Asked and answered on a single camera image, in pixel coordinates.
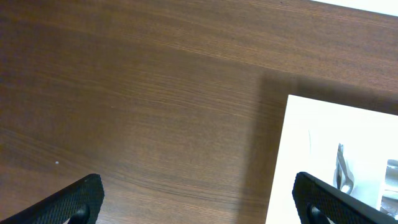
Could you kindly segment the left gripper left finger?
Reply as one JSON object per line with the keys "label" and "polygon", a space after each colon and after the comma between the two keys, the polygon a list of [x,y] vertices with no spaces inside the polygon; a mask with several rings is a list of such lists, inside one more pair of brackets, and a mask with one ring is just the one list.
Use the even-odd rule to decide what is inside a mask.
{"label": "left gripper left finger", "polygon": [[104,200],[99,174],[89,174],[23,211],[2,220],[3,224],[95,224]]}

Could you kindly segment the small metal teaspoon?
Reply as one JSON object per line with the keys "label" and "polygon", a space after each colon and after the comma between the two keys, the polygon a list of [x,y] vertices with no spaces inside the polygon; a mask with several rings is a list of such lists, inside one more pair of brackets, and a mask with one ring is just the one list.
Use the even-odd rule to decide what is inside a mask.
{"label": "small metal teaspoon", "polygon": [[344,145],[341,143],[339,143],[336,153],[333,186],[348,195],[351,194],[354,189],[354,175],[346,162],[344,157]]}

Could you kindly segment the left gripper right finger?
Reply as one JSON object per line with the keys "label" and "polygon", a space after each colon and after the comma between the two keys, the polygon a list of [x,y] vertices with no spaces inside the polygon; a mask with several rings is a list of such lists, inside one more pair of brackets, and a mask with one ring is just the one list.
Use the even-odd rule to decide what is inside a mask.
{"label": "left gripper right finger", "polygon": [[296,174],[292,190],[302,223],[397,224],[397,220],[306,173]]}

